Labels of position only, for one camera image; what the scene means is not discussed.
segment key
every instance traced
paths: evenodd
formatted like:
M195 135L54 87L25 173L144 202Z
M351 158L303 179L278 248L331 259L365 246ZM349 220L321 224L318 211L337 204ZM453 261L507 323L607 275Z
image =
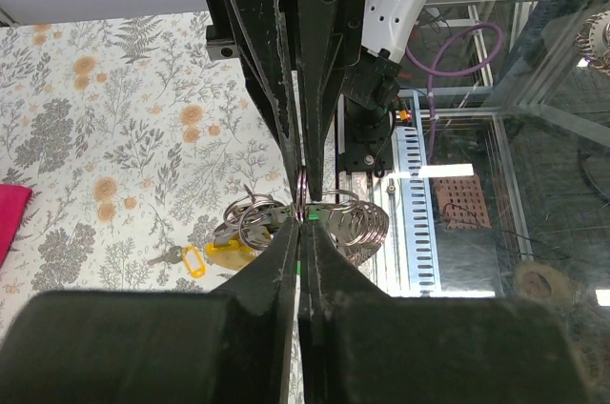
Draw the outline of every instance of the key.
M175 245L170 247L167 252L163 253L158 258L151 259L149 261L149 266L154 266L159 263L178 264L180 261L182 261L182 247Z

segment transparent surface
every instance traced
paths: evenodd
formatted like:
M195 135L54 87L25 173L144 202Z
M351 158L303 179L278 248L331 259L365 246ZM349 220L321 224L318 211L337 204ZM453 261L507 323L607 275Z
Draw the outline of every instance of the transparent surface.
M544 304L598 402L610 402L610 74L607 45L595 69L575 41L582 32L607 43L610 12L593 25L600 32L590 35L587 26L610 9L606 1L432 7L409 44L430 65L453 33L478 20L505 34L487 71L434 80L431 163L469 164L474 176L429 179L439 277L431 295L518 295ZM438 68L473 66L495 43L491 31L458 40ZM427 75L408 61L403 68L403 95L425 92ZM430 153L428 104L419 101Z

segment metal gear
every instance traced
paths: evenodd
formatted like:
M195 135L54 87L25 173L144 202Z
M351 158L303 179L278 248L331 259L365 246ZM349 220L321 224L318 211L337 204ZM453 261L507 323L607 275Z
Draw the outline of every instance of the metal gear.
M576 46L589 66L610 75L610 10L587 18L576 37Z

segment red object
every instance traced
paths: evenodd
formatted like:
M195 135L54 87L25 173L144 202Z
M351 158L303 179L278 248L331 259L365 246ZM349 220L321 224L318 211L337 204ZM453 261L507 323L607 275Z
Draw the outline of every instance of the red object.
M30 200L31 190L16 185L0 185L0 265L9 253L23 212Z

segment bunch of keys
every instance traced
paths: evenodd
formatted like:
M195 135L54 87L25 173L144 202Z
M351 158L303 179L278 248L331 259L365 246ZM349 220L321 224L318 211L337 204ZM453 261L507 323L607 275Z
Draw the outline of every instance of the bunch of keys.
M184 264L186 264L187 269L189 270L189 274L194 278L203 277L206 273L206 265L201 257L201 253L197 247L192 245L184 248L179 245L170 247L170 249L161 256L151 259L148 264L149 266L154 266L159 263L178 264L181 261L184 261Z

